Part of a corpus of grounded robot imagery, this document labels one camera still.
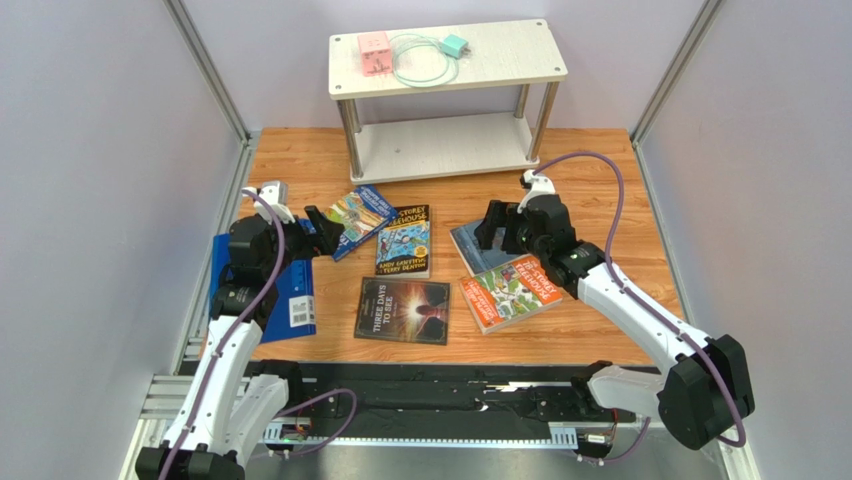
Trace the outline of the orange treehouse book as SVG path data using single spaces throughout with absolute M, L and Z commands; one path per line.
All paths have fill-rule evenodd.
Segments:
M 461 289 L 483 335 L 543 313 L 563 300 L 562 290 L 531 255 L 465 278 Z

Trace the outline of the light blue treehouse book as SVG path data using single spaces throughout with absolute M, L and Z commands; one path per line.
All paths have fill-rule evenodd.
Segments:
M 378 277 L 428 279 L 431 275 L 431 211 L 428 204 L 402 206 L 377 235 Z

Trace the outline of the dark three days book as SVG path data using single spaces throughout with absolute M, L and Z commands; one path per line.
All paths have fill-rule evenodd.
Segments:
M 362 281 L 354 336 L 427 345 L 448 343 L 451 286 L 397 278 Z

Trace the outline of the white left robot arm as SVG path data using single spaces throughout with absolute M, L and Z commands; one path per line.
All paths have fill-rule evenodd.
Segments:
M 243 479 L 263 431 L 300 381 L 297 364 L 272 361 L 241 383 L 278 303 L 275 285 L 294 261 L 333 255 L 345 228 L 316 207 L 283 219 L 272 207 L 218 237 L 227 261 L 212 295 L 207 344 L 172 425 L 135 462 L 140 479 Z

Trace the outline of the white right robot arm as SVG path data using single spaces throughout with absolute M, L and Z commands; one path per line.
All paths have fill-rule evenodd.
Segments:
M 585 402 L 658 419 L 691 450 L 712 440 L 745 445 L 743 421 L 755 402 L 745 350 L 736 339 L 713 338 L 664 309 L 610 254 L 577 238 L 557 195 L 526 204 L 491 201 L 474 230 L 480 247 L 491 249 L 498 229 L 505 231 L 500 250 L 535 257 L 553 284 L 615 324 L 657 369 L 648 373 L 593 363 L 572 379 Z

